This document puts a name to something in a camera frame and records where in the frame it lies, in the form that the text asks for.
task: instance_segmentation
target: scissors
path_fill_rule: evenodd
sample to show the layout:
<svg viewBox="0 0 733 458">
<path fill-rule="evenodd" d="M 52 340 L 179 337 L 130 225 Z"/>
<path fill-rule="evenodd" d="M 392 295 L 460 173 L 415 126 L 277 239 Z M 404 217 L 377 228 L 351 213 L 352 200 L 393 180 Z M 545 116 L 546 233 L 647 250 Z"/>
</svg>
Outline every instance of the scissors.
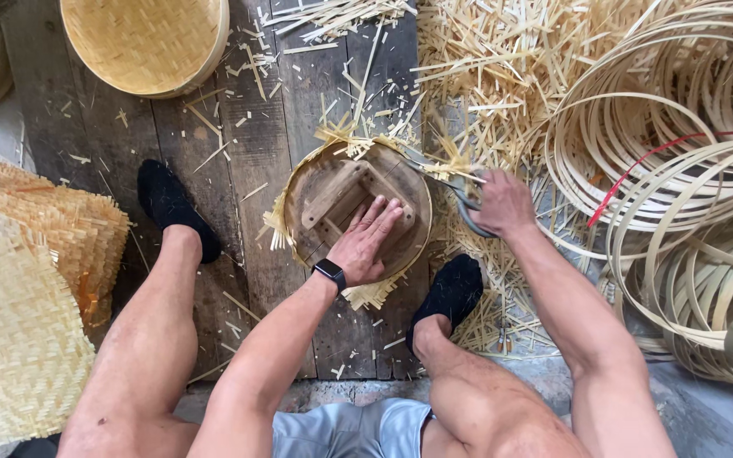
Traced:
<svg viewBox="0 0 733 458">
<path fill-rule="evenodd" d="M 455 174 L 452 176 L 449 181 L 443 181 L 435 177 L 431 173 L 424 172 L 420 167 L 422 165 L 434 165 L 434 162 L 429 160 L 427 157 L 420 154 L 419 151 L 415 151 L 412 148 L 409 148 L 408 146 L 405 146 L 406 150 L 406 157 L 404 160 L 406 161 L 406 164 L 409 165 L 412 169 L 416 170 L 418 173 L 422 173 L 423 175 L 426 175 L 430 177 L 431 179 L 435 180 L 436 182 L 439 182 L 445 186 L 447 186 L 451 191 L 457 196 L 457 211 L 460 215 L 460 217 L 463 219 L 463 222 L 468 226 L 469 229 L 474 231 L 475 234 L 481 235 L 488 239 L 498 239 L 499 237 L 495 234 L 492 234 L 488 231 L 485 231 L 481 227 L 479 227 L 474 221 L 471 219 L 471 216 L 468 215 L 468 210 L 472 209 L 474 211 L 480 211 L 481 203 L 474 201 L 471 197 L 468 197 L 466 193 L 463 191 L 465 189 L 466 184 L 466 178 Z"/>
</svg>

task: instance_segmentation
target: wooden floor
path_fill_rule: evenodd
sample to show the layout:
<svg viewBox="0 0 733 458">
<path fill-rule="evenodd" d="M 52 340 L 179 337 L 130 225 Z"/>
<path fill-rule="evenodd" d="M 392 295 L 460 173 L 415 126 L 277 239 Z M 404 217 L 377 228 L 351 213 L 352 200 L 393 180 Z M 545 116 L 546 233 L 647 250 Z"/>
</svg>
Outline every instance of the wooden floor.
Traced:
<svg viewBox="0 0 733 458">
<path fill-rule="evenodd" d="M 231 29 L 235 31 L 238 25 L 253 30 L 252 18 L 258 7 L 272 15 L 272 11 L 293 6 L 298 6 L 296 0 L 232 1 Z M 246 53 L 234 48 L 241 40 L 261 52 L 256 42 L 247 41 L 247 35 L 236 31 L 231 34 L 227 51 L 233 51 L 201 92 L 224 88 L 235 95 L 229 98 L 221 92 L 196 108 L 222 127 L 225 141 L 236 142 L 227 148 L 229 161 L 217 155 L 194 173 L 218 148 L 217 135 L 184 110 L 185 102 L 199 98 L 197 91 L 178 99 L 149 100 L 109 87 L 89 71 L 68 43 L 58 0 L 0 0 L 0 20 L 37 172 L 56 183 L 66 179 L 70 187 L 114 195 L 136 224 L 113 292 L 117 309 L 143 282 L 159 252 L 161 234 L 137 203 L 136 172 L 144 159 L 165 161 L 186 186 L 198 212 L 219 233 L 226 256 L 200 266 L 196 280 L 194 320 L 199 356 L 194 373 L 201 374 L 225 362 L 232 353 L 222 344 L 239 347 L 239 340 L 226 322 L 242 328 L 242 337 L 253 323 L 223 296 L 223 291 L 264 316 L 305 281 L 305 268 L 294 262 L 288 251 L 268 249 L 270 234 L 260 242 L 255 240 L 262 226 L 261 215 L 270 209 L 291 167 L 320 144 L 312 136 L 322 114 L 319 95 L 325 95 L 327 106 L 340 99 L 328 113 L 329 119 L 338 120 L 351 110 L 352 100 L 342 91 L 352 95 L 356 91 L 341 73 L 343 63 L 352 59 L 350 74 L 362 81 L 375 25 L 363 26 L 357 34 L 341 38 L 337 48 L 280 56 L 278 68 L 275 66 L 267 78 L 262 78 L 266 94 L 282 82 L 282 88 L 267 101 L 260 98 L 250 70 L 242 71 L 238 78 L 221 70 L 225 65 L 239 68 L 247 61 Z M 276 55 L 286 48 L 305 46 L 299 35 L 307 29 L 300 28 L 288 36 L 266 30 L 268 52 Z M 384 27 L 381 36 L 384 31 L 388 34 L 385 41 L 378 41 L 366 92 L 368 97 L 382 87 L 384 91 L 368 105 L 370 113 L 399 108 L 399 95 L 406 100 L 406 110 L 414 101 L 409 96 L 414 75 L 408 72 L 417 65 L 414 16 L 407 13 L 395 28 Z M 399 86 L 392 95 L 386 95 L 388 78 Z M 400 90 L 404 85 L 408 89 Z M 121 111 L 126 114 L 128 127 L 116 119 Z M 236 127 L 248 112 L 251 119 Z M 391 122 L 386 117 L 378 120 L 384 125 Z M 70 154 L 90 158 L 91 162 L 81 164 Z M 241 201 L 265 182 L 268 187 Z M 341 364 L 346 365 L 341 379 L 414 376 L 419 365 L 412 361 L 405 346 L 383 347 L 402 337 L 411 314 L 428 290 L 428 264 L 425 256 L 421 258 L 407 272 L 408 279 L 389 295 L 382 310 L 355 312 L 346 301 L 337 300 L 324 316 L 298 377 L 336 378 L 331 370 L 339 369 Z M 381 324 L 372 326 L 381 318 Z M 375 360 L 372 350 L 376 352 Z M 217 371 L 208 380 L 216 380 L 219 375 Z"/>
</svg>

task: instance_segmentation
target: foot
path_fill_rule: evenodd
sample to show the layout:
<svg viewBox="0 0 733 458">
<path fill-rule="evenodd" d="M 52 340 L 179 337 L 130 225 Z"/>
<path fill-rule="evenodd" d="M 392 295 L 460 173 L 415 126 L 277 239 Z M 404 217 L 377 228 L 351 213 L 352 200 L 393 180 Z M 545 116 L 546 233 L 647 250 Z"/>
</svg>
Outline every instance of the foot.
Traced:
<svg viewBox="0 0 733 458">
<path fill-rule="evenodd" d="M 172 224 L 183 224 L 197 231 L 203 245 L 200 263 L 217 260 L 221 251 L 217 233 L 194 210 L 182 183 L 165 165 L 152 159 L 143 161 L 137 171 L 137 199 L 161 231 Z"/>
<path fill-rule="evenodd" d="M 443 265 L 434 276 L 434 283 L 420 308 L 414 313 L 406 331 L 406 347 L 414 355 L 414 326 L 423 318 L 442 315 L 441 328 L 446 337 L 468 317 L 482 296 L 480 264 L 467 254 L 461 254 Z"/>
</svg>

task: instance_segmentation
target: hand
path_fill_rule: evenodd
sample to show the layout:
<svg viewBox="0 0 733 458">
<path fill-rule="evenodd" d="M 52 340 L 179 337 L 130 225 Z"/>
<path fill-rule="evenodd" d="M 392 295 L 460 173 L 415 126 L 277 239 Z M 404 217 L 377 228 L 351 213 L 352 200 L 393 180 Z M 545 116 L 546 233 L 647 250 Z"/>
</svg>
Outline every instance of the hand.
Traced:
<svg viewBox="0 0 733 458">
<path fill-rule="evenodd" d="M 385 204 L 386 197 L 378 195 L 369 210 L 365 205 L 358 207 L 350 228 L 327 254 L 327 259 L 344 270 L 348 288 L 374 283 L 383 273 L 383 262 L 380 259 L 375 260 L 375 254 L 392 231 L 395 221 L 403 214 L 401 203 L 397 199 L 392 199 L 381 212 L 380 209 Z"/>
<path fill-rule="evenodd" d="M 524 182 L 503 170 L 485 172 L 483 178 L 482 209 L 468 211 L 474 223 L 504 239 L 536 229 L 533 197 Z"/>
</svg>

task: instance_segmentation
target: black watch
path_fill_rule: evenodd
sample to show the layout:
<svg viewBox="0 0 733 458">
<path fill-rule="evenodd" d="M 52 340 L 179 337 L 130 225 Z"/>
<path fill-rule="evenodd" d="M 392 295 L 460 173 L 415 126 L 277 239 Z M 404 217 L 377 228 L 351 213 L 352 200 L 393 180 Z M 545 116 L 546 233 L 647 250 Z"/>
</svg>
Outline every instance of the black watch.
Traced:
<svg viewBox="0 0 733 458">
<path fill-rule="evenodd" d="M 336 282 L 338 293 L 347 288 L 347 279 L 344 278 L 344 270 L 326 257 L 313 265 L 313 271 L 321 272 L 322 275 Z"/>
</svg>

